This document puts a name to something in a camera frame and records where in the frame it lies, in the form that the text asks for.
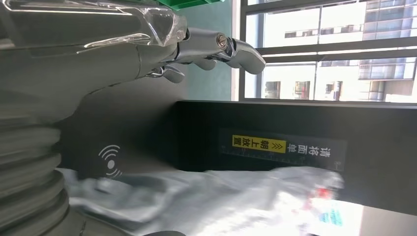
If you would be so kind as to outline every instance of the white plastic wrap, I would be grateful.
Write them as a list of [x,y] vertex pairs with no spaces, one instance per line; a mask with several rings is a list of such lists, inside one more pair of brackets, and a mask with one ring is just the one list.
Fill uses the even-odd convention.
[[184,17],[149,3],[4,0],[1,4],[18,33],[10,35],[16,47],[94,48],[119,43],[164,47],[183,40],[187,31]]
[[339,174],[311,167],[269,172],[208,171],[68,181],[70,204],[134,236],[299,236],[342,187]]

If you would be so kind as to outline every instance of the wall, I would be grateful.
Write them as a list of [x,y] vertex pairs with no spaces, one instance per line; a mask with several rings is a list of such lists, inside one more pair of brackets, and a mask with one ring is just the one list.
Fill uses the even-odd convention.
[[[178,13],[187,17],[189,27],[232,35],[232,0],[186,8]],[[231,100],[231,76],[231,68],[224,63],[218,63],[212,71],[189,65],[187,99]]]

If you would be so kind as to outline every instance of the black surface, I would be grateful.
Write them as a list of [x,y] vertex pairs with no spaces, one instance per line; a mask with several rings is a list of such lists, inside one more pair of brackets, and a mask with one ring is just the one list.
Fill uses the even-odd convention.
[[179,102],[180,168],[270,170],[288,164],[219,153],[221,128],[346,140],[340,199],[417,215],[417,110]]
[[72,116],[57,123],[61,167],[78,171],[80,178],[107,177],[110,159],[98,154],[118,145],[111,159],[123,173],[173,169],[178,144],[172,106],[185,96],[185,85],[142,78],[86,96]]

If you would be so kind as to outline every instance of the metal screw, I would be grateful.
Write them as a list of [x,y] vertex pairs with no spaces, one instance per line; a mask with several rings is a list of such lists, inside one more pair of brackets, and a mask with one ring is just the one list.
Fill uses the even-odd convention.
[[226,46],[227,46],[227,37],[224,34],[222,34],[222,33],[218,34],[217,35],[217,38],[216,38],[216,41],[217,41],[217,45],[221,49],[225,49],[226,48]]

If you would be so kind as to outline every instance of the glass window pane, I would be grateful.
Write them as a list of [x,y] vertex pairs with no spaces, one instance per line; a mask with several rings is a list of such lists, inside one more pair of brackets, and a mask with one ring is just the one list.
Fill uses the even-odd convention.
[[317,44],[319,14],[319,9],[265,14],[263,47]]
[[262,98],[313,99],[315,69],[315,62],[268,64],[263,72]]
[[416,102],[416,58],[268,64],[259,77],[246,74],[246,97],[326,101]]
[[282,47],[417,36],[417,5],[404,4],[374,0],[248,16],[246,37],[255,47]]

